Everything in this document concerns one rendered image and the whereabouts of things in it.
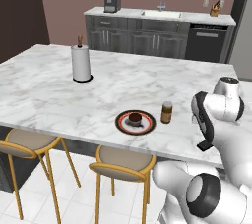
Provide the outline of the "brown cupcake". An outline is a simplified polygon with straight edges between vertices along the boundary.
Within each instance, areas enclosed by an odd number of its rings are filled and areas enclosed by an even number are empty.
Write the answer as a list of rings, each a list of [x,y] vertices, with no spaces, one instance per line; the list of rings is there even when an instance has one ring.
[[[138,112],[132,112],[128,117],[128,124],[132,127],[141,127],[142,115]]]

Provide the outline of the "dark plate with red rim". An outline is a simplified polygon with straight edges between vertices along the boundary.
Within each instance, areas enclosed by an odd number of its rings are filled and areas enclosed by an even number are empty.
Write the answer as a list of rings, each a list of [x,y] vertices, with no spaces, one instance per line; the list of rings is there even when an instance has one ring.
[[[142,115],[142,126],[132,127],[128,124],[128,117],[132,112],[138,112]],[[121,112],[115,119],[116,128],[127,135],[141,136],[150,133],[156,127],[156,119],[153,115],[142,110],[127,110]]]

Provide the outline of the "brown cinnamon bottle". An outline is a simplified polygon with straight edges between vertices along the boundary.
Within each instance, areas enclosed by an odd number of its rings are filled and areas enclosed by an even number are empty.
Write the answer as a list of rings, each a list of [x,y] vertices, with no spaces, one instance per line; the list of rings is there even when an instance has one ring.
[[[172,114],[172,103],[170,101],[165,101],[162,104],[160,120],[164,124],[169,124]]]

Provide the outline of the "white paper towel roll holder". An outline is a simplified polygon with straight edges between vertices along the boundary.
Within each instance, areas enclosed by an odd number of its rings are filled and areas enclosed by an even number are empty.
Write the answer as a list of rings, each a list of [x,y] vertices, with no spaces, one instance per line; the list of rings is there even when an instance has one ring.
[[[87,83],[93,79],[89,47],[83,44],[83,35],[78,35],[77,44],[71,47],[73,80],[77,83]]]

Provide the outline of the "dark grey base cupboards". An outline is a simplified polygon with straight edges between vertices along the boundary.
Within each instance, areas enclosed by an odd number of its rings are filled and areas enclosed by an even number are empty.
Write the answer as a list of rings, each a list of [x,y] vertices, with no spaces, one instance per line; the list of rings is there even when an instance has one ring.
[[[183,59],[190,24],[85,15],[90,49]]]

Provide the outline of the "yellow stool with beige seat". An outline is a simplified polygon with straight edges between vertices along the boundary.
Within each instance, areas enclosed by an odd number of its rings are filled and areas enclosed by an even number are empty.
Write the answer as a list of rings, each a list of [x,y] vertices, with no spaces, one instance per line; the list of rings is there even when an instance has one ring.
[[[111,179],[111,194],[115,195],[115,181],[143,183],[142,224],[146,224],[147,205],[150,203],[151,170],[157,157],[155,155],[129,151],[100,145],[95,153],[96,162],[89,168],[96,173],[95,224],[99,222],[100,180]]]
[[[49,157],[49,151],[58,143],[63,145],[63,149],[67,156],[68,162],[75,177],[77,186],[80,187],[81,183],[78,178],[76,169],[69,154],[67,145],[62,137],[54,137],[45,134],[33,133],[24,130],[12,129],[4,140],[0,140],[0,152],[8,155],[9,166],[11,171],[12,182],[16,195],[17,207],[19,210],[20,219],[23,220],[23,210],[20,200],[20,194],[16,179],[16,172],[14,167],[13,157],[19,157],[22,159],[39,159],[43,168],[46,178],[50,182],[55,214],[57,218],[57,224],[61,224],[60,211],[58,206],[58,200],[56,195],[56,189],[54,184],[54,178],[52,173],[52,166]]]

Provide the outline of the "white sink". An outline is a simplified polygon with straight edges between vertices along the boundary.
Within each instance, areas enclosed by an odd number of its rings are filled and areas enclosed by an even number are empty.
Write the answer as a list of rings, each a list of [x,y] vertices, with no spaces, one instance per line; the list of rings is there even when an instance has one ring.
[[[175,11],[159,11],[159,10],[144,10],[142,16],[152,18],[178,19],[181,17],[181,12]]]

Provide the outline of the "black dishwasher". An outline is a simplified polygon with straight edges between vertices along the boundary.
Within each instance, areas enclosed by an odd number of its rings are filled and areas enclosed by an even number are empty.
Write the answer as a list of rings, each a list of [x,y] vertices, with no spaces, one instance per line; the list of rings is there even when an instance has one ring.
[[[191,23],[186,60],[218,63],[227,32],[227,26]]]

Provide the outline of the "grey coffee machine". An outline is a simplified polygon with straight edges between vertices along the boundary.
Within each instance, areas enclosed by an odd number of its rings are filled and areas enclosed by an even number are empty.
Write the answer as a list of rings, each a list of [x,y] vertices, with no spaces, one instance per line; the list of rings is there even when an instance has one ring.
[[[121,9],[121,0],[104,0],[104,12],[116,13]]]

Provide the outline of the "wooden knife block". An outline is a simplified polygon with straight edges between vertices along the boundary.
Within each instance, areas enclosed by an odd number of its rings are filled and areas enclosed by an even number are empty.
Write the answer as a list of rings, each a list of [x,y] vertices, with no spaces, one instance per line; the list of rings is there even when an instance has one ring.
[[[218,1],[215,5],[212,6],[210,16],[216,17],[219,14],[220,7],[221,7],[221,1]]]

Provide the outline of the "grey fridge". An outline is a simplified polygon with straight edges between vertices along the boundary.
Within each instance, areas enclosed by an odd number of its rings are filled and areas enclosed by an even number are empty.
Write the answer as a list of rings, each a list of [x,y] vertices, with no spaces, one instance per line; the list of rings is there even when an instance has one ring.
[[[229,63],[240,79],[252,81],[252,0],[234,0],[231,15],[236,27]]]

